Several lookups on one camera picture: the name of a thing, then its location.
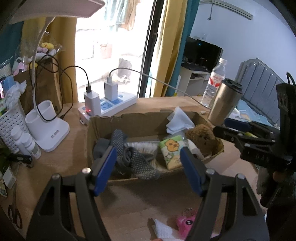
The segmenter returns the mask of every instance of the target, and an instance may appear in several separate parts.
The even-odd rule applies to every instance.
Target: headboard
[[[255,112],[266,116],[268,121],[280,124],[276,85],[283,80],[258,58],[243,62],[236,81],[243,87],[244,100]]]

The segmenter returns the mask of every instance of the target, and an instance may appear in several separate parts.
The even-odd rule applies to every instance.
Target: yellow curtain
[[[49,25],[47,31],[55,39],[55,41],[62,45],[62,50],[56,55],[61,68],[66,68],[75,65],[75,34],[76,34],[77,18],[55,18]],[[26,20],[22,30],[21,53],[26,53],[26,46],[28,43],[34,43],[40,30],[45,24],[45,18]],[[75,68],[66,70],[71,77],[73,87],[74,102],[78,102],[77,85],[76,85],[76,71]],[[71,83],[69,78],[63,74],[62,76],[62,94],[63,102],[72,102]]]
[[[179,53],[187,0],[168,0],[166,7],[156,78],[169,83]],[[164,96],[166,90],[167,86],[156,82],[153,96]]]

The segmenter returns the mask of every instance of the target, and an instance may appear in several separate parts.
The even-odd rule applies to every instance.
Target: screw
[[[210,175],[213,175],[213,174],[215,173],[215,170],[214,170],[213,168],[208,168],[208,169],[206,170],[206,173],[207,173],[207,174],[210,174]]]
[[[60,177],[60,175],[58,173],[55,173],[52,175],[53,180],[57,180],[57,179],[59,179],[59,177]]]
[[[239,174],[237,175],[237,177],[238,177],[239,179],[241,179],[241,180],[244,180],[244,179],[245,179],[244,174],[241,174],[241,173],[239,173]]]
[[[82,169],[82,173],[89,174],[91,172],[91,169],[89,167],[85,167]]]

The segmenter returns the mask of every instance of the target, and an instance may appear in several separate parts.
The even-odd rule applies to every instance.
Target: white plastic basket
[[[15,125],[19,125],[24,132],[29,132],[25,122],[25,113],[20,102],[0,117],[0,136],[12,153],[19,151],[10,136],[10,131]]]

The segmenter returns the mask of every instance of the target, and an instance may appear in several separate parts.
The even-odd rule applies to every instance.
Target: wooden table
[[[17,175],[17,207],[23,222],[25,236],[30,218],[37,201],[53,173],[62,176],[73,175],[87,166],[84,152],[86,126],[79,122],[77,108],[83,105],[74,104],[64,120],[70,125],[70,132],[62,143],[52,152],[42,152],[31,169],[20,166]],[[200,112],[207,110],[189,97],[141,98],[123,113],[146,113],[160,109],[181,107],[186,111]],[[239,151],[232,143],[224,142],[225,152],[213,159],[207,166],[217,172],[234,176],[243,173],[252,187],[256,185],[256,172],[252,165],[239,159]],[[71,196],[74,220],[79,220],[75,195]],[[96,198],[107,231],[113,240],[150,240],[154,237],[148,228],[150,218],[167,222],[179,215],[185,208],[198,208],[200,198],[191,190],[183,173],[156,181],[133,183],[124,186],[107,187],[104,193]],[[11,202],[1,199],[1,206],[7,212]],[[81,225],[75,221],[76,231],[83,236]]]

